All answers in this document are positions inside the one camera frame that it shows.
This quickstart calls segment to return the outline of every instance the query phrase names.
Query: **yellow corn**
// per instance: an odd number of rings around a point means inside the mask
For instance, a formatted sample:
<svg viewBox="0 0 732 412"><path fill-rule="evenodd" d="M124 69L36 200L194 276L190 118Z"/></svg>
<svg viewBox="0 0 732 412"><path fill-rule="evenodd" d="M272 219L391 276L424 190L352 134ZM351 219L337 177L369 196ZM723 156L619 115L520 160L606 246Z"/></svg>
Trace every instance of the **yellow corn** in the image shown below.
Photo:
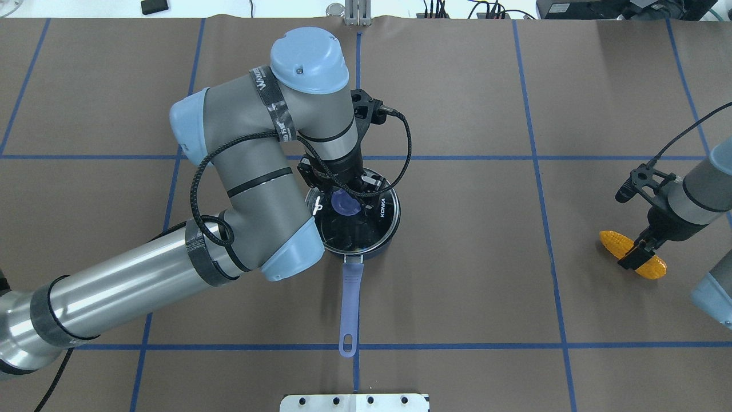
<svg viewBox="0 0 732 412"><path fill-rule="evenodd" d="M621 259L633 247L633 241L612 230L600 232L600 242L614 257ZM653 256L635 272L646 279L658 279L666 274L666 262L660 257Z"/></svg>

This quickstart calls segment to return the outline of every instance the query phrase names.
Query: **metal plate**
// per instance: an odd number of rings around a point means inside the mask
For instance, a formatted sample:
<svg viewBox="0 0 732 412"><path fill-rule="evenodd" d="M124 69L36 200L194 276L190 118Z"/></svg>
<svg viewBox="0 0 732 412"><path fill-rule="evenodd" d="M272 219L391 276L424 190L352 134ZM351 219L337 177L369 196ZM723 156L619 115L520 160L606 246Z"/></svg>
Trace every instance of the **metal plate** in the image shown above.
<svg viewBox="0 0 732 412"><path fill-rule="evenodd" d="M428 394L288 395L280 412L429 412Z"/></svg>

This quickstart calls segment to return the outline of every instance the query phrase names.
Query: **cable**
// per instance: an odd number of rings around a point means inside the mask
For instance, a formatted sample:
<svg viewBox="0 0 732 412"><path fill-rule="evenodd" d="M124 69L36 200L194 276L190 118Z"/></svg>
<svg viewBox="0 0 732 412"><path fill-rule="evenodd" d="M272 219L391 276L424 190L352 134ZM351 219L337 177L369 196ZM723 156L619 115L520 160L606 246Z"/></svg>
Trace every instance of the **cable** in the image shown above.
<svg viewBox="0 0 732 412"><path fill-rule="evenodd" d="M485 4L485 18L488 18L489 15L494 15L496 12L496 9L498 10L498 14L501 14L501 10L505 10L505 7L503 7L502 4L495 2L495 3L489 3L488 1L473 1L469 0L475 3L473 6L473 9L470 10L470 14L468 15L468 18L473 17L473 12L475 12L475 9L478 8L479 5Z"/></svg>
<svg viewBox="0 0 732 412"><path fill-rule="evenodd" d="M397 176L396 179L394 179L394 182L390 185L388 185L386 188L382 188L380 190L370 192L370 193L361 193L356 192L353 189L349 188L344 182L342 182L340 179L338 179L335 174L331 171L331 169L325 164L325 161L320 157L318 152L315 151L315 148L304 138L301 136L298 136L297 140L300 141L306 149L308 149L312 154L313 157L320 163L321 166L323 166L323 169L325 170L328 177L330 177L336 185L340 186L346 193L355 196L355 197L371 197L371 196L377 196L382 193L386 193L387 191L392 190L397 183L399 183L400 180L402 180L402 177L407 171L407 166L409 166L409 161L411 160L411 131L409 130L409 124L407 123L407 119L404 117L403 114L401 114L399 111L394 110L393 108L390 109L391 111L387 111L386 114L389 116L397 117L404 123L404 130L406 130L407 134L407 157L404 161L404 166L402 167L401 172L399 173L399 176ZM211 215L201 215L201 211L198 209L198 187L201 185L201 178L203 177L203 172L206 170L206 166L211 163L211 161L218 156L221 152L231 148L232 146L242 143L243 141L249 141L254 139L268 139L268 138L274 138L277 139L278 135L273 130L267 131L267 132L261 132L261 133L254 133L246 136L238 137L232 141L229 141L227 143L222 144L221 146L217 147L216 150L206 155L205 158L201 161L201 163L198 165L198 168L195 171L195 174L193 175L193 181L190 184L190 212L193 215L193 221L195 222L196 226L198 226L198 229L203 233L204 236L206 236L211 242L217 244L218 246L227 247L230 246L232 243L234 243L234 230L231 228L231 225L226 223L223 219L217 217L217 216L211 216ZM213 222L216 224L219 224L220 227L224 229L225 237L224 238L218 238L216 235L213 234L209 230L208 227L206 227L206 222Z"/></svg>
<svg viewBox="0 0 732 412"><path fill-rule="evenodd" d="M182 221L182 222L180 222L179 224L177 224L177 225L175 225L173 227L169 227L166 230L163 230L159 235L157 235L154 238L148 240L147 243L150 243L150 242L152 242L153 240L156 240L156 239L160 239L163 236L169 235L169 234L175 232L178 229L183 229L185 227L185 224L186 224L186 222L185 221Z"/></svg>
<svg viewBox="0 0 732 412"><path fill-rule="evenodd" d="M229 141L227 143L224 143L221 146L217 147L216 150L214 150L213 152L206 155L206 157L203 158L201 163L198 165L198 168L196 169L195 174L193 175L193 181L190 184L190 212L193 214L193 221L195 221L195 224L196 224L196 226L198 226L198 229L211 242L216 243L218 246L223 246L223 247L230 246L232 243L234 243L234 230L231 228L231 225L226 223L223 219L221 219L217 216L201 215L201 212L198 209L198 186L201 184L201 177L203 176L203 171L206 170L206 166L209 163L211 163L211 161L216 156L218 156L221 152L229 149L230 147L232 147L236 144L242 143L243 141L249 141L249 140L254 140L254 139L268 139L268 138L277 139L278 137L279 136L277 135L277 132L275 132L273 130L237 137L236 139ZM213 223L219 224L220 227L223 227L224 232L226 233L225 240L222 238L217 238L209 230L209 228L206 227L206 222L213 222Z"/></svg>
<svg viewBox="0 0 732 412"><path fill-rule="evenodd" d="M661 151L660 151L660 152L658 152L658 154L657 154L657 155L655 155L655 156L654 156L654 157L653 157L653 158L652 158L652 159L651 159L651 160L649 161L649 166L653 167L653 165L655 165L655 164L656 164L656 162L657 162L657 161L658 161L659 159L661 159L661 156L663 156L663 153L664 153L664 152L665 152L665 151L666 151L666 150L667 150L667 149L668 149L669 147L671 147L671 145L672 145L672 144L676 143L676 142L677 142L677 141L678 141L678 140L679 140L679 139L680 139L681 137L683 137L683 136L684 136L684 135L685 135L686 133L689 133L689 132L690 132L691 130L694 130L694 128L696 128L696 127L697 127L697 126L699 126L700 124L704 123L704 121L706 121L706 120L707 120L708 118L710 118L710 117L714 116L714 115L715 115L715 114L717 114L718 112L720 112L720 111L722 111L722 110L724 110L724 109L726 109L727 107L730 107L730 106L732 106L732 102L730 102L730 103L726 103L726 104L723 104L723 105L721 105L720 107L717 107L716 109L714 109L714 110L710 111L710 112L709 112L709 113L708 113L708 114L707 114L706 116L704 116L704 117L702 117L701 119L699 119L699 120L697 120L696 122L694 122L694 124L693 124L693 125L689 126L689 127L688 127L688 128L686 129L686 130L682 131L682 132L681 132L681 133L680 133L680 134L679 134L678 136L676 136L676 137L674 137L673 139L671 139L671 141L670 141L670 142L668 142L668 144L666 144L666 145L665 145L665 146L663 147L663 149L661 149Z"/></svg>
<svg viewBox="0 0 732 412"><path fill-rule="evenodd" d="M16 0L16 1L17 1L17 3L15 3L15 7L13 7L12 10L10 10L9 12L7 12L7 13L5 13L3 15L0 15L0 18L5 18L5 17L13 14L17 9L20 9L20 6L23 5L23 2L25 0Z"/></svg>
<svg viewBox="0 0 732 412"><path fill-rule="evenodd" d="M34 412L40 412L41 409L45 406L46 402L51 398L51 395L53 394L53 390L56 388L56 385L59 384L59 380L61 380L61 375L64 374L64 369L66 369L66 364L69 363L69 359L71 359L71 353L73 353L74 348L70 347L66 351L66 356L64 356L64 360L61 361L61 365L59 365L59 371L56 372L56 376L53 377L53 382L51 382L51 386L48 387L48 390L46 391L46 394L43 395L43 399L38 403L38 406L35 408Z"/></svg>
<svg viewBox="0 0 732 412"><path fill-rule="evenodd" d="M370 192L370 193L357 192L357 191L349 188L344 182L342 182L340 179L338 179L335 176L333 171L331 171L331 169L325 164L323 159L320 157L320 155L315 151L313 146L307 140L303 139L300 136L298 136L297 140L300 141L300 143L302 143L305 146L305 148L308 149L313 154L313 157L318 161L318 163L320 163L320 165L323 167L323 170L328 175L328 177L330 177L331 180L333 180L338 187L340 187L344 191L346 191L346 193L350 194L353 197L378 196L380 194L383 194L383 193L386 193L387 191L392 190L397 185L397 183L399 183L399 181L402 180L402 177L404 176L404 173L406 173L407 167L409 166L409 161L411 160L411 131L409 130L409 123L407 123L406 117L404 117L404 115L401 114L399 111L396 111L393 108L391 108L390 110L391 111L386 112L387 115L396 117L399 120L401 120L402 123L404 123L404 130L407 133L407 157L404 160L404 166L402 166L401 172L399 172L399 175L397 176L397 178L394 179L394 182L391 183L390 185L388 185L387 187L385 187L383 189L379 189L374 192Z"/></svg>
<svg viewBox="0 0 732 412"><path fill-rule="evenodd" d="M519 13L523 13L524 15L528 16L530 20L536 20L536 18L533 15L530 15L530 14L528 14L527 12L525 12L523 10L517 10L517 9L504 10L503 12L501 12L501 14L503 15L503 17L501 17L501 18L506 18L506 13L508 13L508 12L519 12Z"/></svg>
<svg viewBox="0 0 732 412"><path fill-rule="evenodd" d="M711 14L712 14L712 15L713 15L714 17L716 17L716 18L717 18L717 20L719 20L719 21L724 21L724 20L725 20L725 19L723 19L723 18L722 18L722 16L721 16L721 15L720 15L720 14L719 14L718 12L715 12L715 11L714 11L713 9L709 9L709 12L710 12L710 13L711 13Z"/></svg>
<svg viewBox="0 0 732 412"><path fill-rule="evenodd" d="M476 1L476 2L475 2L475 5L473 6L473 9L472 9L472 10L470 10L470 14L468 15L468 18L471 18L471 17L473 17L473 12L474 12L474 11L475 11L475 9L477 9L477 8L478 8L478 6L479 6L479 5L481 5L481 4L485 4L485 12L486 12L486 13L488 13L488 10L490 9L490 3L488 3L487 1Z"/></svg>

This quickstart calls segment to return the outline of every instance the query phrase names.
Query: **metal bracket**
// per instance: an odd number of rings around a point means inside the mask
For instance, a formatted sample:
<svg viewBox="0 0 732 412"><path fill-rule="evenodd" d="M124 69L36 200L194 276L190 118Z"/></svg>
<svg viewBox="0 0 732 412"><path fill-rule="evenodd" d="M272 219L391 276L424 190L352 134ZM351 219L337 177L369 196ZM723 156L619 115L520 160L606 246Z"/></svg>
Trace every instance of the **metal bracket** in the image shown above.
<svg viewBox="0 0 732 412"><path fill-rule="evenodd" d="M288 395L280 412L429 412L428 394Z"/></svg>
<svg viewBox="0 0 732 412"><path fill-rule="evenodd" d="M346 26L371 26L371 0L346 0Z"/></svg>

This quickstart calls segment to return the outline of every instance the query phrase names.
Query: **black device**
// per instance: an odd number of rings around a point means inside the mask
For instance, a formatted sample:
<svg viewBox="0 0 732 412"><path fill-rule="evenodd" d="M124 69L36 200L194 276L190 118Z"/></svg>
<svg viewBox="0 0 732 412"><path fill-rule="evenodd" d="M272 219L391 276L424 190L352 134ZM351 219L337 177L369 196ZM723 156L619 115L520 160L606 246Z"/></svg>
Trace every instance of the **black device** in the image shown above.
<svg viewBox="0 0 732 412"><path fill-rule="evenodd" d="M698 21L717 0L537 0L537 11L548 20L623 19Z"/></svg>
<svg viewBox="0 0 732 412"><path fill-rule="evenodd" d="M168 9L168 0L143 0L140 1L140 8L144 15L164 12Z"/></svg>

